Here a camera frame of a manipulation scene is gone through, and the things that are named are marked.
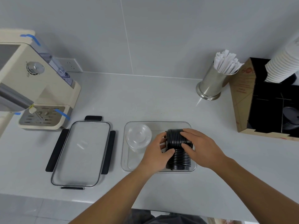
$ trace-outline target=white countertop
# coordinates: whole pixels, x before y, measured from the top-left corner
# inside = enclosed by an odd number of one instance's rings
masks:
[[[0,193],[95,202],[129,172],[121,167],[123,130],[129,121],[186,121],[213,138],[224,153],[299,202],[299,142],[237,132],[229,87],[215,101],[202,100],[199,80],[73,73],[82,86],[71,122],[101,115],[117,131],[109,173],[92,188],[63,190],[46,172],[60,132],[26,131],[14,116],[0,139]],[[236,194],[211,170],[155,174],[133,208],[254,221]]]

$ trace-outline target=cream espresso machine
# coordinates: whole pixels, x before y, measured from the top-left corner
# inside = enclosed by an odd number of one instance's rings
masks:
[[[65,128],[80,90],[34,31],[0,29],[0,111],[24,111],[19,127]]]

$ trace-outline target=glass tray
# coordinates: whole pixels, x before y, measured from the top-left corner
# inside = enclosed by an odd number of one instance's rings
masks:
[[[169,121],[133,121],[128,122],[125,125],[125,130],[123,133],[123,149],[121,153],[121,167],[125,171],[133,171],[140,161],[143,158],[144,152],[142,153],[136,153],[133,152],[132,149],[128,146],[126,142],[126,132],[128,129],[136,124],[146,124],[152,131],[152,140],[159,134],[164,131],[167,131],[168,129],[182,129],[182,128],[191,128],[190,124],[187,122],[169,122]],[[160,172],[167,172],[167,173],[182,173],[182,172],[192,172],[196,169],[196,162],[191,160],[191,167],[189,170],[170,170],[170,169],[163,169]]]

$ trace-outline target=wall socket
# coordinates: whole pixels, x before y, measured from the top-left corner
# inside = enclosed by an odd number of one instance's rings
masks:
[[[62,67],[65,71],[69,72],[83,72],[80,65],[77,63],[76,59],[74,58],[59,58],[56,59],[61,63]]]

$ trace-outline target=cardboard box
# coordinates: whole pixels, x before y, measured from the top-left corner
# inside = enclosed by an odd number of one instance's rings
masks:
[[[285,130],[284,107],[299,110],[299,86],[264,82],[268,59],[249,58],[230,81],[240,133],[299,141],[299,128]]]

